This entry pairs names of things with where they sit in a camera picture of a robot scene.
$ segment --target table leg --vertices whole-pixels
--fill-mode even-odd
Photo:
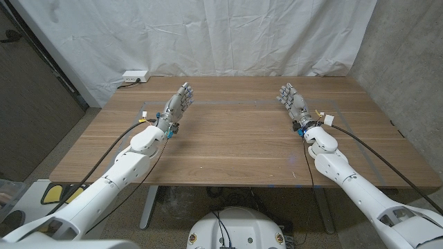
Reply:
[[[323,220],[326,233],[333,234],[335,233],[335,227],[334,223],[332,223],[331,211],[327,204],[325,190],[323,188],[314,188],[314,192],[316,194],[318,209],[320,210],[321,219]]]
[[[150,224],[151,215],[152,212],[154,211],[155,198],[157,196],[158,188],[159,188],[158,186],[153,185],[150,186],[150,188],[147,191],[145,208],[143,210],[140,220],[140,229],[142,230],[147,229],[148,225]]]

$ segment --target gray floor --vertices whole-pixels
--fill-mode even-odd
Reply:
[[[48,178],[51,171],[80,137],[99,109],[89,109],[86,115],[74,126],[56,148],[44,159],[36,170],[26,179],[30,185],[39,178]],[[442,172],[443,167],[435,168]],[[125,188],[118,196],[120,203],[135,185]],[[219,199],[206,195],[204,187],[165,187],[164,194],[156,203],[151,225],[147,230],[138,228],[148,186],[138,191],[112,214],[102,233],[103,239],[129,239],[142,248],[185,248],[191,227],[210,211],[211,205],[219,205]],[[225,193],[237,190],[225,190]],[[299,188],[254,188],[268,210],[274,215],[287,219],[294,224],[294,237],[297,243],[303,241],[307,229],[307,239],[297,248],[386,248],[380,238],[340,189],[326,190],[334,224],[335,234],[326,234],[320,220],[315,202],[312,202],[310,189]],[[388,195],[396,201],[410,203],[421,208],[430,208],[418,195],[410,190],[391,191]],[[443,201],[443,191],[431,197],[438,203]]]

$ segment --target white backdrop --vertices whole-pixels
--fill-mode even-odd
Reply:
[[[104,106],[126,70],[346,75],[377,0],[18,1]]]

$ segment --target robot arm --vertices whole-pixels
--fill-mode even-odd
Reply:
[[[129,183],[148,173],[150,161],[159,153],[159,145],[168,138],[192,103],[192,89],[185,83],[166,104],[156,125],[148,126],[131,139],[112,167],[66,207],[36,221],[27,223],[6,235],[9,243],[39,240],[79,240],[93,227],[117,194]]]
[[[294,127],[312,144],[308,152],[316,169],[346,192],[389,248],[443,248],[443,216],[387,197],[351,167],[335,138],[312,120],[305,101],[290,84],[280,94],[277,99],[288,109]]]

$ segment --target power strip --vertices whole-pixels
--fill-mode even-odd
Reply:
[[[131,70],[123,73],[123,81],[126,83],[133,83],[140,79],[141,83],[146,83],[150,78],[146,70]]]

